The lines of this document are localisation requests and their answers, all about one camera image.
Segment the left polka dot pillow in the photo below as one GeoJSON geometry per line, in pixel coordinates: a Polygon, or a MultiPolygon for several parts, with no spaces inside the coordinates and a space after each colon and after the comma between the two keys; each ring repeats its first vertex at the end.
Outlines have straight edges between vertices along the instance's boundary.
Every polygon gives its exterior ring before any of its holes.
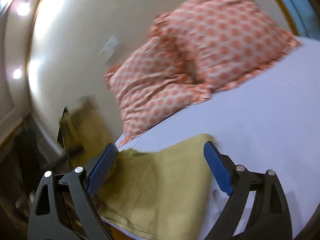
{"type": "Polygon", "coordinates": [[[203,59],[195,49],[177,47],[168,13],[160,13],[150,28],[149,39],[122,64],[104,75],[106,87],[120,109],[123,146],[174,113],[210,98],[205,85],[197,85],[187,70],[203,59]]]}

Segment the right polka dot pillow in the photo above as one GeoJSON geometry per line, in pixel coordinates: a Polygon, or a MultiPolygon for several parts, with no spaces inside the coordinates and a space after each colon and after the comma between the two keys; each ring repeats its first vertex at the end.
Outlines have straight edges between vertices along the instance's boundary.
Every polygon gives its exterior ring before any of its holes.
{"type": "Polygon", "coordinates": [[[212,92],[238,86],[299,46],[253,0],[187,0],[158,14],[149,35],[174,42],[212,92]]]}

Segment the wall switch plate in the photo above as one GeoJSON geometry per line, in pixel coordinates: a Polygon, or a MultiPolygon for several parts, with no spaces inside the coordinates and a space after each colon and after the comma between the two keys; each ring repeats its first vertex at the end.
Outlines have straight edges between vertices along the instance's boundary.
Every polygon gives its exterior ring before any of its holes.
{"type": "Polygon", "coordinates": [[[120,42],[116,35],[112,35],[110,39],[105,43],[99,55],[105,54],[106,56],[111,57],[120,46],[120,42]]]}

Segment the olive green pants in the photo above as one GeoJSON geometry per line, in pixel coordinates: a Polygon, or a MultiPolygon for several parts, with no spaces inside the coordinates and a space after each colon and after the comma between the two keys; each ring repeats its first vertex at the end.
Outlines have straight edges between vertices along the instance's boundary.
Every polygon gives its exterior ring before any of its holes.
{"type": "Polygon", "coordinates": [[[99,193],[99,215],[146,239],[197,239],[212,174],[199,134],[158,152],[120,151],[99,193]]]}

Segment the polka dot pillow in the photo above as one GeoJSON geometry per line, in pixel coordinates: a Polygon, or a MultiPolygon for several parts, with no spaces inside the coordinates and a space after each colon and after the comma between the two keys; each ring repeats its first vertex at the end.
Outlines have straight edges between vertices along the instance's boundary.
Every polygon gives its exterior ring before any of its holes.
{"type": "Polygon", "coordinates": [[[187,0],[158,14],[149,35],[174,42],[212,92],[238,86],[299,46],[253,0],[187,0]]]}
{"type": "Polygon", "coordinates": [[[106,87],[120,109],[123,146],[174,113],[210,98],[205,85],[197,85],[187,70],[203,59],[195,49],[177,47],[168,13],[160,13],[150,28],[149,39],[122,64],[104,75],[106,87]]]}

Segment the white bed sheet mattress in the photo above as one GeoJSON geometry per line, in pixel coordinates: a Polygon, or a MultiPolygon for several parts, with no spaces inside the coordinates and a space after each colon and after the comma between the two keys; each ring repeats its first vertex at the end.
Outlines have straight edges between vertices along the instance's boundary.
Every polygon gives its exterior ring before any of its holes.
{"type": "Polygon", "coordinates": [[[294,239],[319,239],[319,42],[300,41],[273,68],[174,114],[127,146],[157,152],[210,134],[236,164],[254,172],[273,169],[294,239]]]}

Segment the frosted glass window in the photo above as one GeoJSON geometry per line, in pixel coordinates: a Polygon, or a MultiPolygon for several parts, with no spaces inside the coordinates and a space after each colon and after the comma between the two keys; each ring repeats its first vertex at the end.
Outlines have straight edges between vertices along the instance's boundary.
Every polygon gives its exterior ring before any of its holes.
{"type": "Polygon", "coordinates": [[[282,0],[289,11],[298,34],[319,41],[319,19],[309,0],[282,0]]]}

